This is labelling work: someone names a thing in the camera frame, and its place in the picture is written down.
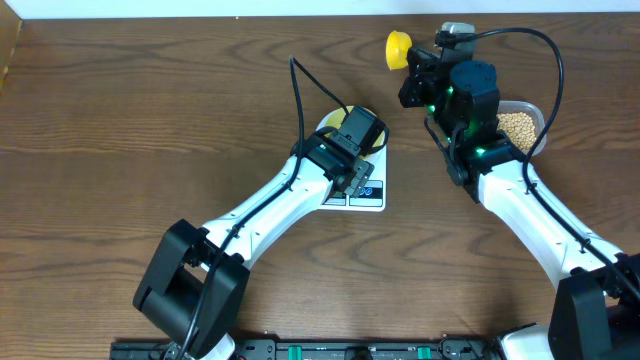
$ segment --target green indicator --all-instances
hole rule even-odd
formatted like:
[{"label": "green indicator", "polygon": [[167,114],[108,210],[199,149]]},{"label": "green indicator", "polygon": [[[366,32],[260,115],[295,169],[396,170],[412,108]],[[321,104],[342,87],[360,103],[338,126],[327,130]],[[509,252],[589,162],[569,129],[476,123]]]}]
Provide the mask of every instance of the green indicator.
[{"label": "green indicator", "polygon": [[418,359],[419,360],[431,359],[431,348],[429,348],[429,347],[419,347],[418,348]]},{"label": "green indicator", "polygon": [[289,346],[289,360],[302,360],[301,346]]}]

